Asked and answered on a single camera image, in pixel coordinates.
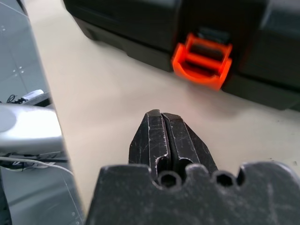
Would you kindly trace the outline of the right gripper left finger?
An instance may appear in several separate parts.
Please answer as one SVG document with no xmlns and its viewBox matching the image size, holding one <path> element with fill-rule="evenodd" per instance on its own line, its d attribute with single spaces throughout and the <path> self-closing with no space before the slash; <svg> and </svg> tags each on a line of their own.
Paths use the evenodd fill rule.
<svg viewBox="0 0 300 225">
<path fill-rule="evenodd" d="M 158 109 L 145 113 L 129 146 L 128 162 L 147 165 L 154 180 L 158 180 L 162 171 L 169 170 L 169 141 L 165 121 Z"/>
</svg>

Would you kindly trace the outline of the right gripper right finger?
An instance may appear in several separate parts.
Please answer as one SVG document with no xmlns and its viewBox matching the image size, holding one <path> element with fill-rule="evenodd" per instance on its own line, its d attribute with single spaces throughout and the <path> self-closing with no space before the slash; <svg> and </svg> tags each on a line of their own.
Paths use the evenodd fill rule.
<svg viewBox="0 0 300 225">
<path fill-rule="evenodd" d="M 169 141 L 171 170 L 183 180 L 189 164 L 201 164 L 209 174 L 218 170 L 207 145 L 180 116 L 163 113 L 162 117 Z"/>
</svg>

